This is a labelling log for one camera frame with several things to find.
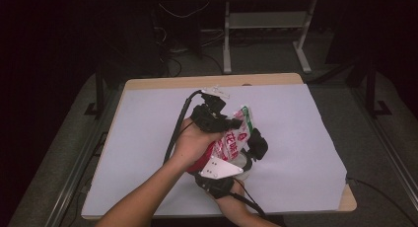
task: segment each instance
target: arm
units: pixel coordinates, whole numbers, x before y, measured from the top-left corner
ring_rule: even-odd
[[[235,181],[231,192],[244,196],[243,187]],[[243,202],[233,198],[230,195],[216,199],[219,209],[231,222],[240,227],[273,227],[278,226],[271,223],[258,215],[252,214],[246,209]]]
[[[186,119],[182,129],[191,123]],[[220,133],[202,132],[195,124],[178,138],[169,161],[144,184],[118,202],[97,226],[148,226],[154,212],[186,169],[198,160]]]

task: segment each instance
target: red and white bag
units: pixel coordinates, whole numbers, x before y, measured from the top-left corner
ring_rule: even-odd
[[[187,170],[188,173],[202,170],[211,156],[231,161],[240,154],[252,133],[252,114],[249,107],[242,106],[239,111],[234,113],[233,117],[243,121],[241,127],[226,131],[224,137],[212,142],[203,156]]]

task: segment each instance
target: table surface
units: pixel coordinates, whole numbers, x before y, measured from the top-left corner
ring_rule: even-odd
[[[196,88],[196,87],[203,88],[203,87],[212,87],[214,85],[235,87],[235,86],[242,86],[242,85],[259,86],[259,85],[295,85],[295,84],[297,85],[304,84],[301,77],[296,73],[140,79],[140,80],[130,80],[126,83],[124,87],[124,92],[122,94],[122,98],[123,98],[123,95],[127,91],[132,91],[132,90]],[[352,211],[356,207],[357,207],[357,202],[354,198],[354,195],[352,191],[350,190],[349,186],[346,185],[341,195],[341,199],[340,199],[340,203],[339,203],[339,207],[337,211],[341,211],[341,212]],[[99,216],[90,216],[88,214],[83,214],[83,212],[82,212],[82,215],[84,218],[90,218],[90,219],[100,218]]]

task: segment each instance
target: white board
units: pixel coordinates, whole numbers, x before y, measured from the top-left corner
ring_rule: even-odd
[[[82,216],[104,215],[163,164],[189,95],[201,88],[127,90],[105,143]],[[337,210],[346,170],[306,85],[224,87],[222,114],[252,110],[269,150],[253,164],[245,187],[266,213]],[[187,116],[203,103],[196,96]],[[215,202],[184,174],[156,216],[219,215]]]

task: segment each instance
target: wrist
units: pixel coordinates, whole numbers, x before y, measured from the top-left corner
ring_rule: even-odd
[[[240,218],[236,221],[235,224],[240,227],[251,226],[253,218],[254,218],[254,215],[251,212],[246,211],[244,215],[240,216]]]
[[[182,154],[173,154],[169,161],[176,165],[183,172],[185,172],[188,167],[193,164],[193,162],[190,162],[189,159],[184,157]]]

